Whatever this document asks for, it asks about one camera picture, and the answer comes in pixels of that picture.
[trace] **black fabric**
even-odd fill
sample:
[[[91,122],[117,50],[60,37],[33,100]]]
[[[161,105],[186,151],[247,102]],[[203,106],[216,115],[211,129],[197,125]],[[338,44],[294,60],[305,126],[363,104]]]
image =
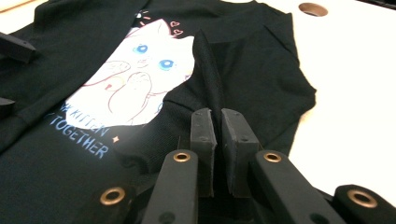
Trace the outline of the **black fabric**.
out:
[[[65,112],[78,111],[64,99],[131,26],[147,24],[136,18],[144,12],[151,21],[178,22],[175,38],[194,35],[191,78],[166,94],[159,115],[145,125],[81,130],[67,124]],[[142,184],[141,174],[159,172],[165,155],[190,138],[191,113],[204,107],[213,112],[218,138],[220,110],[230,108],[244,114],[264,148],[287,154],[300,116],[315,104],[315,90],[299,69],[291,15],[256,2],[49,1],[15,35],[38,54],[29,65],[0,61],[0,96],[17,102],[0,121],[1,223],[70,223],[101,190]],[[222,168],[216,172],[220,200],[233,201]],[[204,215],[229,219],[233,209],[237,203]]]

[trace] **star print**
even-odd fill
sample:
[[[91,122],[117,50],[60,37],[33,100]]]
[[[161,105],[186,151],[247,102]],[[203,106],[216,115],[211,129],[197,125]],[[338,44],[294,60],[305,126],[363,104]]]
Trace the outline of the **star print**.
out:
[[[116,143],[116,142],[118,142],[118,141],[120,141],[120,139],[119,139],[118,136],[113,137],[113,143]]]

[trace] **cat graphic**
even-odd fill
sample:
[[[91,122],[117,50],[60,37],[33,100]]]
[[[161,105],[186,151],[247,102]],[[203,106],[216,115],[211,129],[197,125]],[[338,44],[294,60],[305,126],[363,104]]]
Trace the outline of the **cat graphic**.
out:
[[[164,20],[134,28],[103,66],[66,103],[97,127],[140,125],[161,109],[163,97],[192,73],[193,36],[176,39]],[[90,127],[66,112],[68,124]]]

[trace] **blue eye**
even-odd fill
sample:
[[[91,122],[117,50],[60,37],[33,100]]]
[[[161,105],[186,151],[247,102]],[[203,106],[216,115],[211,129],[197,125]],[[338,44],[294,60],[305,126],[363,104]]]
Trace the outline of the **blue eye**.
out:
[[[174,65],[174,62],[172,60],[162,60],[158,64],[158,66],[160,66],[160,68],[163,71],[169,71],[169,69],[171,69],[173,67],[173,65]]]
[[[134,52],[138,54],[144,54],[148,51],[149,47],[147,45],[139,45],[139,47],[134,48]]]

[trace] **white table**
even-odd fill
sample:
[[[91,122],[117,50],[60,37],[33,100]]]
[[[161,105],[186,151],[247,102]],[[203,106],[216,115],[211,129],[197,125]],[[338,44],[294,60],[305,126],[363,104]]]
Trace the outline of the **white table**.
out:
[[[0,13],[0,32],[30,23],[45,1]],[[292,162],[329,194],[356,184],[396,205],[396,11],[312,0],[328,10],[313,17],[299,9],[304,0],[259,2],[292,13],[301,69],[318,90],[317,105],[300,121]]]

